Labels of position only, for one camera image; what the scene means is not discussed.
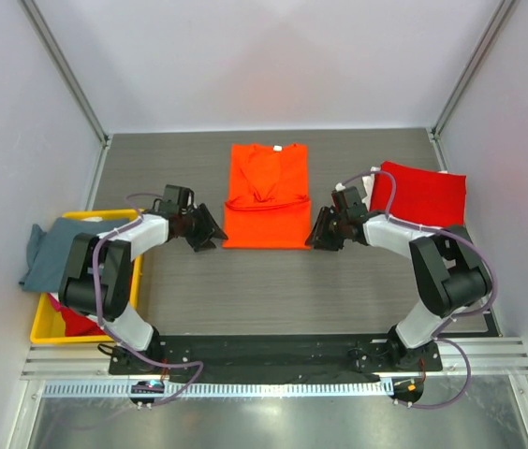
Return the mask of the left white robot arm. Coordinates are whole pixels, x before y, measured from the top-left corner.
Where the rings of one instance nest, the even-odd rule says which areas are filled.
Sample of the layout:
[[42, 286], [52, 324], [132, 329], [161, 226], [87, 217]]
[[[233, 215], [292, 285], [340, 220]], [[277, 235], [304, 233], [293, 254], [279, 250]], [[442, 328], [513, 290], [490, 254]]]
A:
[[137, 217], [101, 234], [81, 233], [71, 243], [57, 297], [130, 353], [140, 372], [157, 371], [163, 362], [157, 329], [130, 304], [135, 260], [172, 239], [185, 239], [194, 252], [214, 249], [227, 234], [207, 206], [195, 202], [188, 187], [168, 184], [153, 205]]

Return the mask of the orange t shirt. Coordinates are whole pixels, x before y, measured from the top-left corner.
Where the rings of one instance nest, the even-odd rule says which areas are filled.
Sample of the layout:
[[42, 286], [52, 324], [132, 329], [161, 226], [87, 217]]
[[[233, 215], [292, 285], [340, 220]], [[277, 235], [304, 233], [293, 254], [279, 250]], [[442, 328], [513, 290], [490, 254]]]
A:
[[306, 145], [231, 147], [224, 248], [307, 250], [311, 218]]

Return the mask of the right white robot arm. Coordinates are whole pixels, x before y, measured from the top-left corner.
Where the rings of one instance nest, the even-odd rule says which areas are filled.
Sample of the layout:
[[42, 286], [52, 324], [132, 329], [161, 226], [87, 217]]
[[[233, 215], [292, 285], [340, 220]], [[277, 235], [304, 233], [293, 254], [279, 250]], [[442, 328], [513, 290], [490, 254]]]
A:
[[410, 369], [449, 320], [491, 293], [491, 274], [461, 225], [428, 227], [369, 211], [355, 187], [331, 196], [333, 205], [321, 208], [306, 245], [339, 251], [351, 240], [396, 253], [412, 264], [418, 303], [389, 330], [381, 351], [390, 367]]

